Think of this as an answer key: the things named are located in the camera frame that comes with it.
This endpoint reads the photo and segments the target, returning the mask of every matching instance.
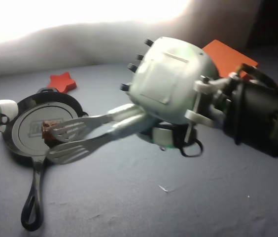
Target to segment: cast iron skillet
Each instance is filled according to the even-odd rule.
[[[21,214],[21,223],[28,231],[37,230],[43,222],[40,182],[49,147],[41,138],[44,120],[66,121],[87,115],[73,97],[55,88],[43,88],[18,103],[19,113],[2,133],[7,147],[21,159],[32,160],[33,182]]]

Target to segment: red star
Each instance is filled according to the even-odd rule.
[[[50,81],[47,87],[55,87],[62,93],[67,93],[76,88],[75,80],[71,79],[69,72],[65,72],[61,75],[51,75]]]

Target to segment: metal tongs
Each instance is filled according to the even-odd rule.
[[[111,121],[119,121],[105,134],[80,141],[94,129]],[[89,156],[99,147],[135,133],[142,132],[157,122],[134,104],[109,111],[106,115],[77,118],[53,126],[51,133],[60,141],[69,141],[51,148],[46,156],[56,164],[68,164]]]

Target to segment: gray tablecloth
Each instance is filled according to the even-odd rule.
[[[278,75],[278,62],[251,54]],[[20,101],[65,71],[78,86],[69,94],[90,115],[129,102],[119,90],[132,77],[125,65],[0,78],[0,99]],[[44,223],[33,233],[20,221],[32,169],[11,158],[0,135],[0,237],[278,237],[278,159],[236,146],[222,131],[198,130],[205,146],[200,158],[131,136],[79,162],[49,167]]]

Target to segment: orange box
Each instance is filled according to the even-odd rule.
[[[234,72],[242,63],[255,67],[258,65],[258,63],[254,60],[246,57],[216,39],[206,45],[203,48],[203,51],[205,51],[212,58],[219,70],[219,75],[224,78],[227,77],[229,73]],[[241,77],[245,77],[245,75],[245,72],[240,74]]]

